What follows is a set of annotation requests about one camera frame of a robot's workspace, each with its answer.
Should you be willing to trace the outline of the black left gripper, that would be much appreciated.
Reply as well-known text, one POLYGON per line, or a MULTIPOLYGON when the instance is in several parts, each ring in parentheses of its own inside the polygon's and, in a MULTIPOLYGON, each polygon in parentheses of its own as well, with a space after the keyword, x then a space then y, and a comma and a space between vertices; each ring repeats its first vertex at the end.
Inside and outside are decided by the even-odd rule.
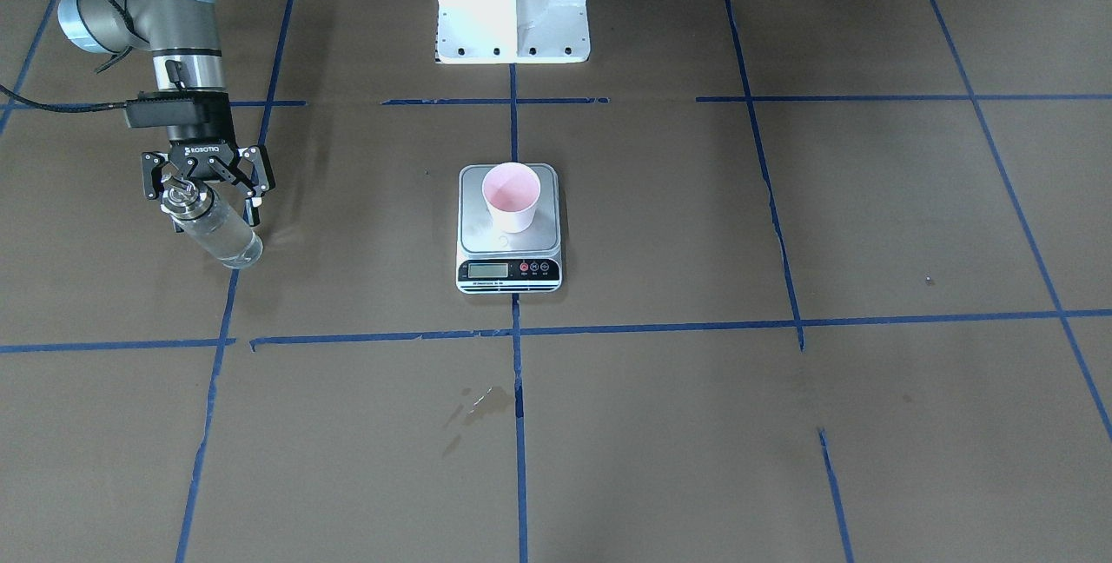
POLYGON ((226 93, 189 93, 173 100, 172 121, 167 127, 170 151, 142 154, 143 198, 161 200, 167 188, 171 203, 186 203, 187 179, 230 182, 244 192, 245 219, 254 228, 261 223, 265 195, 275 187, 274 166, 265 144, 238 149, 234 113, 226 93), (163 171, 173 162, 177 171, 163 171))

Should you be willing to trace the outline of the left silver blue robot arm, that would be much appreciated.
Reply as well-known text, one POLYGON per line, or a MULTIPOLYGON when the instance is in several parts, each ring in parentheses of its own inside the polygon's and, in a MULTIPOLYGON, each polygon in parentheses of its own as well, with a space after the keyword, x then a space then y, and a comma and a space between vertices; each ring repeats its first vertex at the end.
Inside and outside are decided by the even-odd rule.
POLYGON ((246 220, 259 223, 274 172, 262 146, 239 147, 225 83, 215 0, 61 0, 66 37, 112 60, 131 50, 151 55, 156 87, 123 105, 131 128, 163 128, 169 149, 147 154, 143 194, 162 197, 160 174, 172 164, 188 182, 227 182, 246 199, 246 220))

